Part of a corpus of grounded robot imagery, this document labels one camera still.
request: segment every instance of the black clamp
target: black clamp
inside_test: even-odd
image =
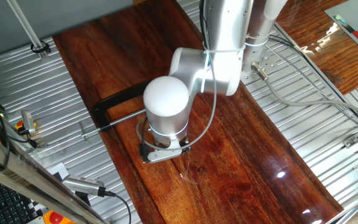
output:
[[[125,101],[143,95],[143,92],[150,81],[151,80],[134,85],[99,101],[93,108],[93,117],[97,127],[100,128],[100,131],[106,131],[111,128],[105,112]]]
[[[39,53],[41,53],[41,52],[44,52],[44,51],[50,53],[49,44],[45,43],[45,42],[42,41],[42,40],[41,40],[41,42],[45,44],[44,47],[42,47],[41,49],[38,49],[38,50],[34,50],[34,44],[31,44],[31,51],[34,52],[34,53],[37,53],[37,54],[39,54]]]

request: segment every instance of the metal rail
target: metal rail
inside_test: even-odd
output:
[[[25,17],[17,1],[16,0],[6,0],[6,1],[11,7],[13,13],[16,15],[17,20],[19,20],[20,24],[22,25],[24,31],[29,36],[33,46],[35,46],[35,49],[36,50],[43,49],[46,45],[41,43],[41,40],[37,37],[37,34],[35,34],[34,30],[32,29],[30,23]],[[48,59],[48,55],[46,51],[39,52],[38,54],[40,55],[41,60]]]

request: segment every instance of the reddish-brown wood surface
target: reddish-brown wood surface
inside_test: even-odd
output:
[[[163,0],[53,39],[90,111],[100,99],[167,75],[177,47],[202,48],[200,33],[177,3]],[[190,141],[204,130],[212,100],[195,98]],[[139,97],[108,115],[114,120],[141,108]],[[139,156],[135,126],[141,116],[101,133],[143,223],[310,224],[342,210],[243,85],[234,96],[218,97],[216,108],[192,151],[156,164]]]
[[[288,0],[277,22],[346,94],[358,88],[358,45],[324,12],[343,2]]]

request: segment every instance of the cylindrical robot link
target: cylindrical robot link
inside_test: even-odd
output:
[[[186,85],[175,77],[159,77],[144,91],[144,106],[156,145],[187,137],[191,105]]]

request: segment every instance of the wood grain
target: wood grain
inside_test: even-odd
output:
[[[288,0],[277,22],[347,94],[358,88],[358,44],[324,12],[343,2],[346,0]]]
[[[53,39],[90,111],[102,98],[167,75],[177,47],[202,48],[200,33],[178,4],[163,0]],[[204,130],[212,100],[211,95],[195,98],[190,141]],[[141,108],[136,98],[108,115],[114,120]],[[143,223],[310,224],[342,210],[243,85],[234,96],[218,98],[209,131],[190,152],[172,160],[142,162],[135,133],[140,118],[101,137]]]

